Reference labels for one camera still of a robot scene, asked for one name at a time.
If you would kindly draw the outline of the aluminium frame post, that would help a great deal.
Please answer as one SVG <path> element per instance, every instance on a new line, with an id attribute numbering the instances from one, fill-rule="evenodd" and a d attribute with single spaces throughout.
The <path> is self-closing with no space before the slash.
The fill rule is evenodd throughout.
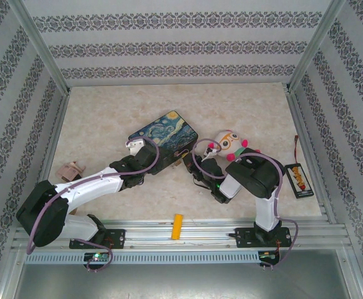
<path id="1" fill-rule="evenodd" d="M 309 41 L 306 50 L 304 51 L 302 57 L 300 58 L 295 71 L 287 84 L 283 85 L 286 95 L 291 94 L 297 86 L 299 85 L 305 71 L 309 67 L 312 58 L 320 48 L 328 30 L 330 29 L 335 18 L 338 16 L 343 5 L 347 0 L 331 0 L 322 19 L 319 22 L 311 40 Z"/>
<path id="2" fill-rule="evenodd" d="M 57 66 L 54 57 L 49 50 L 49 47 L 42 38 L 41 33 L 39 32 L 31 14 L 24 4 L 24 1 L 7 0 L 7 2 L 9 3 L 10 8 L 14 12 L 24 31 L 28 35 L 29 40 L 32 42 L 36 52 L 41 57 L 51 77 L 54 79 L 57 87 L 60 89 L 61 94 L 68 96 L 70 87 L 66 83 L 60 68 Z"/>

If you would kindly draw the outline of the yellow block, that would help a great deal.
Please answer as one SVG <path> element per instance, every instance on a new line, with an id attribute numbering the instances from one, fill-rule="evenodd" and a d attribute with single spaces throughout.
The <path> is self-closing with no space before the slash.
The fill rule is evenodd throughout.
<path id="1" fill-rule="evenodd" d="M 171 234 L 171 239 L 172 240 L 179 240 L 180 239 L 182 224 L 183 224 L 183 215 L 175 214 L 175 217 L 174 217 L 174 220 L 173 220 L 172 234 Z"/>

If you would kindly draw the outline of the white plush toy with glasses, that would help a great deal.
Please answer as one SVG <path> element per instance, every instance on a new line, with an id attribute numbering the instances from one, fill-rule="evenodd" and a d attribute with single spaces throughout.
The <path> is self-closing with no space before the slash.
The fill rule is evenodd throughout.
<path id="1" fill-rule="evenodd" d="M 247 139 L 241 139 L 234 131 L 225 130 L 219 132 L 208 147 L 218 148 L 218 156 L 225 158 L 227 161 L 233 161 L 248 145 Z"/>

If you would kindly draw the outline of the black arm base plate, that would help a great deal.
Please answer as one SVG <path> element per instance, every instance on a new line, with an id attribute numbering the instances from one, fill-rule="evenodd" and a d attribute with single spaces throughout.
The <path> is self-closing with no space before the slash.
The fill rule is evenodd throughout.
<path id="1" fill-rule="evenodd" d="M 287 227 L 276 227 L 266 232 L 259 227 L 236 228 L 235 239 L 237 248 L 289 247 L 292 244 L 290 231 Z"/>
<path id="2" fill-rule="evenodd" d="M 92 238 L 87 240 L 90 243 L 98 244 L 109 249 L 123 249 L 125 242 L 124 229 L 104 229 L 99 230 Z M 85 244 L 83 242 L 71 239 L 69 242 L 70 249 L 96 249 L 97 246 Z"/>

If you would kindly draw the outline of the starry night painting box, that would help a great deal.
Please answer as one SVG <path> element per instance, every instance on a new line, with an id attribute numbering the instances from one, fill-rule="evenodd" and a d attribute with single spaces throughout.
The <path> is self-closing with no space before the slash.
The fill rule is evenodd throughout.
<path id="1" fill-rule="evenodd" d="M 140 139 L 141 136 L 150 138 L 160 150 L 158 162 L 148 172 L 152 175 L 181 159 L 198 140 L 198 133 L 175 110 L 139 129 L 128 139 Z"/>

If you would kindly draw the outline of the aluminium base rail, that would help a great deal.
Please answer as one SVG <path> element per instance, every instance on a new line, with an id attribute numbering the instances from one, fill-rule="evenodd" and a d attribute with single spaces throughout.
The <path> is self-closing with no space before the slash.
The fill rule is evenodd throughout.
<path id="1" fill-rule="evenodd" d="M 326 216 L 298 217 L 298 237 L 294 249 L 351 248 L 352 241 L 344 224 L 332 224 Z M 124 250 L 183 251 L 236 250 L 236 241 L 229 235 L 238 227 L 249 227 L 253 220 L 185 219 L 180 239 L 172 240 L 172 220 L 103 221 L 109 229 L 124 229 Z"/>

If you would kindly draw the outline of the pink toy house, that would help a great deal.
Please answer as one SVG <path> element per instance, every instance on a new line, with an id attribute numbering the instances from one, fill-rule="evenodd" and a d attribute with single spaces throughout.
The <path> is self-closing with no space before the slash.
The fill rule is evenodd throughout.
<path id="1" fill-rule="evenodd" d="M 79 166 L 77 161 L 63 164 L 57 171 L 56 177 L 69 183 L 82 178 L 85 166 Z"/>

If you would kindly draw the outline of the grey metal panel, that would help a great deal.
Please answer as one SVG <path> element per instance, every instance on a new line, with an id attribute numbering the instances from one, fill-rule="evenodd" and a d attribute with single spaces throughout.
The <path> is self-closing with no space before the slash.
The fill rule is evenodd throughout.
<path id="1" fill-rule="evenodd" d="M 250 264 L 26 265 L 15 299 L 350 299 L 338 270 Z"/>

